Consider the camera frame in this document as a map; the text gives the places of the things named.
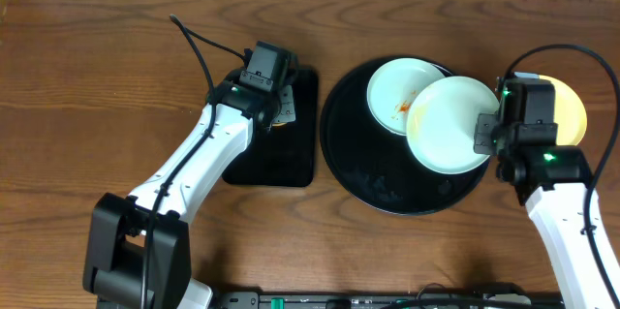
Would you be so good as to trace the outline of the light blue plate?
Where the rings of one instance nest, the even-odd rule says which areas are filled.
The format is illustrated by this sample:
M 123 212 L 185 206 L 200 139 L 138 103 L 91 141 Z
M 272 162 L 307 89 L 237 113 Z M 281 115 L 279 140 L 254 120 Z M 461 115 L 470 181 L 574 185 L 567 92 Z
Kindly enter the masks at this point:
M 474 151 L 478 117 L 498 108 L 495 94 L 482 82 L 444 77 L 424 88 L 411 105 L 406 141 L 415 158 L 432 171 L 474 170 L 489 159 Z
M 416 58 L 393 59 L 370 78 L 366 101 L 374 119 L 389 132 L 406 135 L 407 116 L 421 91 L 445 75 L 433 64 Z

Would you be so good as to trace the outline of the yellow plate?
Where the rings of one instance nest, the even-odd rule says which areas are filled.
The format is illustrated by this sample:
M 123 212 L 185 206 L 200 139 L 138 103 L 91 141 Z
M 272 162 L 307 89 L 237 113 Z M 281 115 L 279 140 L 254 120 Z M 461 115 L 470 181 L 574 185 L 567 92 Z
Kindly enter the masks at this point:
M 539 75 L 555 90 L 554 122 L 558 125 L 557 145 L 578 145 L 587 130 L 587 113 L 579 96 L 565 82 Z

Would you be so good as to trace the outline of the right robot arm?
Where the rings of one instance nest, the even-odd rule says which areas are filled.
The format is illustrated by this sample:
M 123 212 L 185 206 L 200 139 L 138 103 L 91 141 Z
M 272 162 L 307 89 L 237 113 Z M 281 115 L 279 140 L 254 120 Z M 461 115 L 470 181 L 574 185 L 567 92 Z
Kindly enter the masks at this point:
M 503 122 L 481 114 L 476 152 L 497 158 L 540 234 L 568 308 L 616 308 L 619 263 L 609 242 L 595 177 L 578 144 L 587 119 Z

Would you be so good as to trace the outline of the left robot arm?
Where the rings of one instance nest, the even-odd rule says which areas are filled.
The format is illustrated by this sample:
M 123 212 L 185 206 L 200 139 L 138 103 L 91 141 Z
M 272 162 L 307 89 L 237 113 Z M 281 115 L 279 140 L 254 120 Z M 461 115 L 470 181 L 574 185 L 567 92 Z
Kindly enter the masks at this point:
M 83 288 L 124 308 L 206 308 L 192 276 L 189 226 L 227 166 L 278 115 L 298 68 L 277 79 L 238 70 L 212 90 L 199 123 L 127 197 L 106 193 L 91 217 Z

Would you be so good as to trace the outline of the black rectangular tray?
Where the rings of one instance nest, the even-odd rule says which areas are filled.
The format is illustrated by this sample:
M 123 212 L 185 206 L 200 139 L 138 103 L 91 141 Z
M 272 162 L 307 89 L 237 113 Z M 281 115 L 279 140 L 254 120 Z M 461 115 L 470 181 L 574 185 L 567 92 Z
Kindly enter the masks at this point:
M 254 133 L 248 148 L 225 169 L 231 185 L 306 187 L 314 177 L 319 77 L 302 66 L 289 93 L 295 121 Z

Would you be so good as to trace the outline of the black round tray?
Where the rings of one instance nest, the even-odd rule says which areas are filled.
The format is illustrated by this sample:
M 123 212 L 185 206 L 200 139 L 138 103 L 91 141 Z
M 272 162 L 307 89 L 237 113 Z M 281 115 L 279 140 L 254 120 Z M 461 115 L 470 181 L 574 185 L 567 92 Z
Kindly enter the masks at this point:
M 374 119 L 366 101 L 367 85 L 374 72 L 396 58 L 369 60 L 332 88 L 321 115 L 321 147 L 334 177 L 360 201 L 398 215 L 432 214 L 473 192 L 489 162 L 460 174 L 434 172 L 415 158 L 404 137 Z

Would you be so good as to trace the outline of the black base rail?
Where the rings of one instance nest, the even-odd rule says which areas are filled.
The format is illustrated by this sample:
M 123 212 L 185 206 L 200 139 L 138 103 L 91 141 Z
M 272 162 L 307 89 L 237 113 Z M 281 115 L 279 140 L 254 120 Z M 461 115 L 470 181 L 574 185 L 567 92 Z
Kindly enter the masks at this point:
M 482 297 L 423 292 L 413 295 L 370 294 L 259 294 L 253 292 L 230 292 L 216 294 L 209 304 L 214 309 L 380 309 L 415 299 L 484 299 L 512 301 L 530 304 L 538 308 L 563 308 L 559 297 L 526 294 L 484 294 Z

